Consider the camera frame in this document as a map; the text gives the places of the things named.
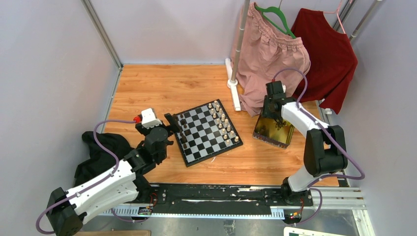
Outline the dark chess piece cluster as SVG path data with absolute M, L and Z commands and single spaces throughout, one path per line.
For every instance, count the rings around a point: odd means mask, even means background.
M 193 133 L 191 131 L 191 127 L 189 126 L 185 115 L 183 114 L 175 114 L 176 121 L 179 124 L 179 140 L 183 149 L 187 149 L 191 147 L 190 142 L 194 140 Z

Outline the yellow transparent piece tray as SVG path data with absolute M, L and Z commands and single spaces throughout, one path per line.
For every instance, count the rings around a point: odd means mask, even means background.
M 294 126 L 286 121 L 276 121 L 259 115 L 252 137 L 269 145 L 286 149 L 292 140 Z

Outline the black white chess board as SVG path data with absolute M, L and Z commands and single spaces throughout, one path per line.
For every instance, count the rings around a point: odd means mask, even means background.
M 185 115 L 194 137 L 194 140 L 190 142 L 191 147 L 183 149 L 179 140 L 179 133 L 175 134 L 180 152 L 187 167 L 242 146 L 239 145 L 220 149 L 213 136 L 209 139 L 207 134 L 210 133 L 211 130 L 207 124 L 205 114 L 208 109 L 204 108 L 208 103 L 177 113 Z

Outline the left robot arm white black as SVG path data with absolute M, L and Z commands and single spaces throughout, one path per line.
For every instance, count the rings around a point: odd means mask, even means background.
M 69 190 L 64 191 L 61 187 L 55 189 L 47 208 L 36 221 L 37 230 L 45 235 L 73 236 L 84 224 L 106 210 L 133 200 L 147 202 L 152 193 L 144 175 L 166 159 L 167 146 L 173 144 L 169 137 L 181 131 L 178 118 L 170 113 L 164 117 L 169 125 L 165 125 L 149 108 L 130 121 L 145 138 L 123 159 L 99 142 L 97 130 L 94 129 L 96 144 L 115 159 L 115 165 Z M 41 229 L 40 220 L 43 216 L 47 216 L 52 231 Z

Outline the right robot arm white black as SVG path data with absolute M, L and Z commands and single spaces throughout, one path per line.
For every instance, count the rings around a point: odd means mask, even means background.
M 295 98 L 287 97 L 280 81 L 266 84 L 267 94 L 261 116 L 275 121 L 288 121 L 304 137 L 303 166 L 285 178 L 281 185 L 281 199 L 294 205 L 306 195 L 309 186 L 326 174 L 334 174 L 348 166 L 343 129 L 331 126 L 306 111 Z

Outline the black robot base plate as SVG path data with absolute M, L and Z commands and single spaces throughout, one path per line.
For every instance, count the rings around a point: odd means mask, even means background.
M 152 216 L 278 219 L 301 221 L 313 206 L 310 191 L 290 193 L 280 186 L 154 184 L 134 200 L 150 204 Z

